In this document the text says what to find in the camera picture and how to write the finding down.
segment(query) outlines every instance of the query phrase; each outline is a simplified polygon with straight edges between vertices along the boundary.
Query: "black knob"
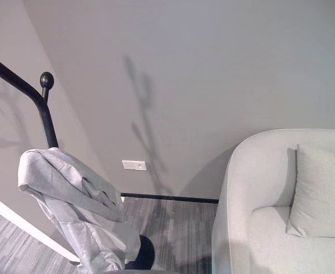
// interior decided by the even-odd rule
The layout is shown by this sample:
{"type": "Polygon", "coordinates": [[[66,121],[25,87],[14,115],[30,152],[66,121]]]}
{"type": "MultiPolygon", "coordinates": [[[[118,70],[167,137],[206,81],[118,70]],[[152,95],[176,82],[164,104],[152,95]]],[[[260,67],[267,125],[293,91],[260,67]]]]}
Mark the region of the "black knob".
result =
{"type": "Polygon", "coordinates": [[[41,86],[50,90],[54,85],[54,78],[50,72],[43,72],[41,75],[41,86]]]}

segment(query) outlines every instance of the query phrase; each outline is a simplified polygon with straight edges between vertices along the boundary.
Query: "cushion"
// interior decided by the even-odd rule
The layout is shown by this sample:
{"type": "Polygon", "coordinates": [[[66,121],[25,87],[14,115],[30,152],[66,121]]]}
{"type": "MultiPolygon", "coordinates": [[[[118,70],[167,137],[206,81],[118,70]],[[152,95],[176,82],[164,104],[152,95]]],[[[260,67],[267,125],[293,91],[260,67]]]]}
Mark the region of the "cushion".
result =
{"type": "Polygon", "coordinates": [[[335,237],[335,152],[298,145],[297,168],[287,233],[335,237]]]}
{"type": "Polygon", "coordinates": [[[335,273],[335,238],[285,233],[290,207],[264,207],[249,220],[251,274],[335,273]]]}

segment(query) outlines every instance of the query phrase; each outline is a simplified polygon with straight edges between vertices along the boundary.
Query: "white trim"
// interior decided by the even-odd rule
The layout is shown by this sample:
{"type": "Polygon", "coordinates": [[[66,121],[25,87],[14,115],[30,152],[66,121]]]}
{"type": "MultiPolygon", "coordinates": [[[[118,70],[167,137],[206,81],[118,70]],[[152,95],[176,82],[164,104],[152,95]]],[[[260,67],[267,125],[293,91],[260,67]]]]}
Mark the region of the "white trim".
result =
{"type": "Polygon", "coordinates": [[[30,224],[27,220],[23,219],[21,216],[16,214],[9,207],[4,205],[1,201],[0,201],[0,215],[9,220],[10,222],[12,222],[13,224],[15,224],[20,229],[27,232],[29,235],[36,238],[41,243],[53,249],[55,252],[59,253],[63,257],[69,259],[70,261],[80,262],[80,259],[77,256],[75,256],[70,251],[62,247],[60,244],[55,242],[53,239],[48,237],[42,231],[40,231],[35,226],[30,224]]]}

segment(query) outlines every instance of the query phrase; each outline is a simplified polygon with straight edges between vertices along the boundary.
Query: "gray jacket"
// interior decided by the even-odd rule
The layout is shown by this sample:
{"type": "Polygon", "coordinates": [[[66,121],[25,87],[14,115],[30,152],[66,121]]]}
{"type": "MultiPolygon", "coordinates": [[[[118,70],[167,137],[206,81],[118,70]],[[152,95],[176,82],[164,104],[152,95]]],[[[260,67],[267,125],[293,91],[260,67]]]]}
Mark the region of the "gray jacket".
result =
{"type": "Polygon", "coordinates": [[[124,269],[137,257],[139,234],[122,220],[120,193],[58,148],[28,150],[19,164],[19,189],[35,197],[70,243],[79,273],[124,269]]]}

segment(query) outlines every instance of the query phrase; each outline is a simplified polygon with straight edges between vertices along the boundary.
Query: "seat cushion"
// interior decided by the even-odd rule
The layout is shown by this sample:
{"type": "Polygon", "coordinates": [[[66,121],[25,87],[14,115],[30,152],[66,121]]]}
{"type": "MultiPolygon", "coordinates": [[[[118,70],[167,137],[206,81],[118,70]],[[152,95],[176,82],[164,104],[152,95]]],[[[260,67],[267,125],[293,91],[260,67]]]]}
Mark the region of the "seat cushion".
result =
{"type": "Polygon", "coordinates": [[[335,238],[286,234],[289,211],[290,207],[264,207],[252,212],[249,221],[251,273],[335,273],[335,238]]]}

